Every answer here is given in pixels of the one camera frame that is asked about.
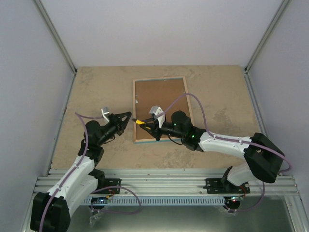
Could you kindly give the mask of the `teal picture frame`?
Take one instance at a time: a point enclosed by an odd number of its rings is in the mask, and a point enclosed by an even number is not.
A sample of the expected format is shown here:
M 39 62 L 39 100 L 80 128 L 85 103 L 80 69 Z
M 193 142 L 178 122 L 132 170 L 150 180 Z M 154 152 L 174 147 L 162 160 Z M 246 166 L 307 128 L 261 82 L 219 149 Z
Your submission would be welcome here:
M 185 96 L 172 104 L 179 96 L 188 93 L 184 76 L 156 77 L 133 80 L 133 117 L 139 120 L 151 117 L 150 109 L 159 106 L 162 110 L 171 107 L 166 113 L 166 120 L 171 121 L 171 115 L 183 111 L 194 123 L 190 97 Z

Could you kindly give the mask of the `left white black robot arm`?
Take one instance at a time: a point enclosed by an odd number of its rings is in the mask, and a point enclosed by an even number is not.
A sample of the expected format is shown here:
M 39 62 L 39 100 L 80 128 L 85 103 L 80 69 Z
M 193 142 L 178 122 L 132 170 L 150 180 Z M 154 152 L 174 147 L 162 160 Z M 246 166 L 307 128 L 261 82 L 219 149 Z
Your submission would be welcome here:
M 131 112 L 105 113 L 106 125 L 96 120 L 83 123 L 84 138 L 73 165 L 53 187 L 38 192 L 33 199 L 31 230 L 65 232 L 76 209 L 92 192 L 119 193 L 120 179 L 107 179 L 96 166 L 104 154 L 102 145 L 121 136 L 131 116 Z

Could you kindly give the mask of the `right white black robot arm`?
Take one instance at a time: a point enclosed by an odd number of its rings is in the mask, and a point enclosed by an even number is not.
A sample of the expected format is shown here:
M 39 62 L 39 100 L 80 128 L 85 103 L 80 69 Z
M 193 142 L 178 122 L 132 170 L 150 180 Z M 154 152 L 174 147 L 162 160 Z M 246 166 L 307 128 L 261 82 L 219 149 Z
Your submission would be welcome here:
M 205 188 L 208 193 L 245 192 L 246 184 L 253 180 L 272 184 L 283 163 L 284 154 L 262 133 L 255 133 L 252 137 L 211 134 L 195 127 L 183 111 L 174 112 L 171 122 L 158 114 L 144 121 L 134 119 L 134 122 L 156 141 L 163 135 L 175 137 L 189 150 L 219 152 L 245 161 L 239 166 L 228 167 L 218 180 L 207 179 Z

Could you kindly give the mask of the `yellow screwdriver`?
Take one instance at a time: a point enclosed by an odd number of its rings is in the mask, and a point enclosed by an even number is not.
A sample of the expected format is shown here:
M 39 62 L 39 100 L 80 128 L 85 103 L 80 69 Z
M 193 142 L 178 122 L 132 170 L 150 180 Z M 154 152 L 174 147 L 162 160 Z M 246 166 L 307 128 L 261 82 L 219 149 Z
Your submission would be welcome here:
M 141 120 L 138 120 L 138 119 L 135 119 L 135 118 L 133 118 L 132 121 L 133 121 L 134 123 L 136 123 L 137 125 L 146 124 L 146 122 L 141 121 Z

